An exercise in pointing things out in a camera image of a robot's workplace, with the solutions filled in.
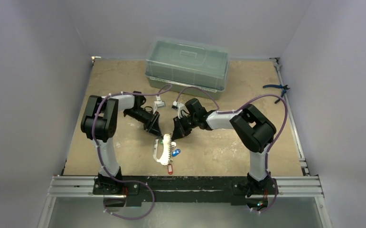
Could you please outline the blue key tag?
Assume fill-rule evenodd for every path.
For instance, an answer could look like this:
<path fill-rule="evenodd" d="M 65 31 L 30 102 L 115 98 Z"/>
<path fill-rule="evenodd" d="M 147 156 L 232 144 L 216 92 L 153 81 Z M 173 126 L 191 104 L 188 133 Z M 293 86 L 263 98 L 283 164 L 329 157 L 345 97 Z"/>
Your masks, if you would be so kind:
<path fill-rule="evenodd" d="M 172 157 L 175 157 L 175 156 L 179 155 L 180 153 L 181 153 L 181 150 L 180 150 L 180 149 L 175 149 L 175 150 L 172 152 L 171 156 L 172 156 Z"/>

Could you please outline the red key tag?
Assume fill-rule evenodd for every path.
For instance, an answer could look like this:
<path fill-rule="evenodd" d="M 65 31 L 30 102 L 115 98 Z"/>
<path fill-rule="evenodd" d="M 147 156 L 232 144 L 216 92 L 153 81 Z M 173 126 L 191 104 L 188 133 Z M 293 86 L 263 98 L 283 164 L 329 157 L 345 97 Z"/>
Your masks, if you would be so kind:
<path fill-rule="evenodd" d="M 167 170 L 168 170 L 168 174 L 169 175 L 172 175 L 173 174 L 173 166 L 172 166 L 172 164 L 168 164 L 167 165 Z"/>

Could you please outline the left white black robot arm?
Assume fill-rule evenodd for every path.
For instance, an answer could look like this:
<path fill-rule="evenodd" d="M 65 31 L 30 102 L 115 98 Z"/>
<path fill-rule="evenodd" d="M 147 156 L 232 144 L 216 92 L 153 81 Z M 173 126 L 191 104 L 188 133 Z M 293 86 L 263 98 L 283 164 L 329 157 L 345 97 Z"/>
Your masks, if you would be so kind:
<path fill-rule="evenodd" d="M 94 180 L 94 195 L 121 194 L 125 188 L 126 182 L 122 179 L 113 144 L 119 112 L 142 123 L 146 132 L 157 137 L 162 136 L 160 114 L 157 111 L 148 111 L 144 107 L 145 103 L 146 96 L 139 91 L 89 96 L 81 120 L 81 131 L 92 140 L 100 164 Z"/>

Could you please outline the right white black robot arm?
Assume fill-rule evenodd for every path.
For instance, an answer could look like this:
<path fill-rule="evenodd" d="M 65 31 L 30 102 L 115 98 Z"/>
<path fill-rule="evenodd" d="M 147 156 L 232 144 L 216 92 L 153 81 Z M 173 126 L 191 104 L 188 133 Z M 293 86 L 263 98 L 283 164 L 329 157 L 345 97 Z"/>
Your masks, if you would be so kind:
<path fill-rule="evenodd" d="M 268 147 L 277 130 L 261 111 L 252 104 L 245 105 L 238 112 L 207 111 L 196 98 L 185 104 L 175 101 L 172 109 L 177 111 L 173 119 L 172 140 L 188 136 L 196 127 L 207 131 L 233 129 L 250 154 L 247 180 L 245 184 L 238 185 L 238 189 L 248 197 L 268 192 L 267 185 L 272 181 L 268 171 Z"/>

